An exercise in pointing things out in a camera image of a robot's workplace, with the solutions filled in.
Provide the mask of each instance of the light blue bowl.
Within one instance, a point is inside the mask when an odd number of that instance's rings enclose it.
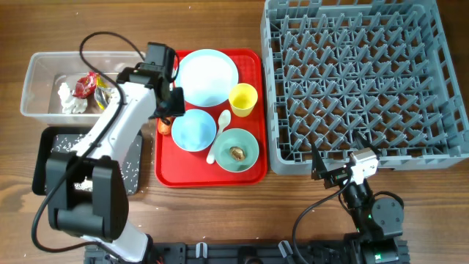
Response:
[[[216,134],[217,125],[213,117],[199,109],[188,110],[182,117],[176,118],[171,129],[174,143],[189,152],[206,149]]]

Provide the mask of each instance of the white plate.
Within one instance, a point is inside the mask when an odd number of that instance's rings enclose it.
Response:
[[[180,63],[175,81],[184,90],[186,102],[199,107],[217,106],[228,100],[238,82],[235,63],[220,51],[194,51]]]

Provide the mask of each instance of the clear plastic container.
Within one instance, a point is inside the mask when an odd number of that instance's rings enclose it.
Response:
[[[84,56],[89,63],[112,78],[116,78],[125,67],[135,67],[141,62],[134,51],[85,51]],[[99,108],[87,109],[83,114],[63,114],[57,94],[62,83],[75,87],[77,80],[88,72],[89,68],[81,61],[77,51],[34,54],[24,80],[21,114],[49,125],[95,124],[100,116]]]

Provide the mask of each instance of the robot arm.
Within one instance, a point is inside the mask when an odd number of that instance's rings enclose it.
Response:
[[[151,237],[127,221],[128,198],[119,165],[148,119],[184,114],[182,88],[169,89],[176,56],[165,45],[149,43],[145,62],[127,67],[117,76],[125,96],[122,110],[99,145],[49,201],[48,218],[53,229],[100,242],[129,263],[145,263],[146,257],[152,256]],[[86,153],[112,120],[120,101],[119,95],[113,95],[95,126],[71,153],[51,153],[45,165],[47,186],[56,186],[70,165]],[[92,191],[75,190],[73,184],[85,177],[92,181]]]

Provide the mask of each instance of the black tray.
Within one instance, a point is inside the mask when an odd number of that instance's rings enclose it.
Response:
[[[91,128],[49,127],[41,135],[37,153],[36,169],[32,181],[32,191],[37,195],[45,195],[45,162],[52,150],[67,153],[78,143]],[[122,163],[122,179],[128,195],[134,195],[139,189],[140,157],[143,146],[141,132],[137,134],[129,147]]]

